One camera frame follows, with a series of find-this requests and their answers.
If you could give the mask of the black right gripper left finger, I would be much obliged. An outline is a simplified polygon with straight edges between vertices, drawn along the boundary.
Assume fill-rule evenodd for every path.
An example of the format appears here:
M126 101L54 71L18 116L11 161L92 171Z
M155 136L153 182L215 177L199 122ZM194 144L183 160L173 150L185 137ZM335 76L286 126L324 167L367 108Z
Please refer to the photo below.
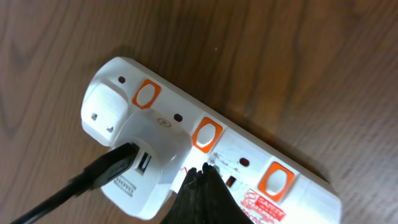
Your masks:
M192 168L183 180L177 197L161 224L203 223L202 172Z

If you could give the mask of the white USB charger adapter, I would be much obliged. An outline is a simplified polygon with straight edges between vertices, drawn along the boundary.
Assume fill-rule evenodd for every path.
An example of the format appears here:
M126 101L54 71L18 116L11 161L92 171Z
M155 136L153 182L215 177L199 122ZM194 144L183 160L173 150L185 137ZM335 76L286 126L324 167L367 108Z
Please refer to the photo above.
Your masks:
M152 110L140 110L126 120L112 148L138 147L132 166L101 190L124 213L141 220L155 217L168 199L172 183L192 148L189 133Z

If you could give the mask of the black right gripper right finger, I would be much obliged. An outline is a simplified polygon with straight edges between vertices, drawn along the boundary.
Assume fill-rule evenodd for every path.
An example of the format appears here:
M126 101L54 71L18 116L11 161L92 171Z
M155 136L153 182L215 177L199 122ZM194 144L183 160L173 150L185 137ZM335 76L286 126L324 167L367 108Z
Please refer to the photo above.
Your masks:
M252 224L240 209L218 171L208 163L203 171L203 219L208 224Z

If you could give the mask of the white power strip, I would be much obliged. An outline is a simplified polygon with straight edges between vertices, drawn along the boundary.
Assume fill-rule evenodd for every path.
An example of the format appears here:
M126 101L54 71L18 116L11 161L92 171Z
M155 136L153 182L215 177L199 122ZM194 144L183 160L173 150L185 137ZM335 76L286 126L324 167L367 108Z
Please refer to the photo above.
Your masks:
M145 109L176 122L192 140L170 195L190 169L208 163L254 223L341 221L341 200L327 181L131 58L113 58L96 72L83 98L81 125L113 149L128 117Z

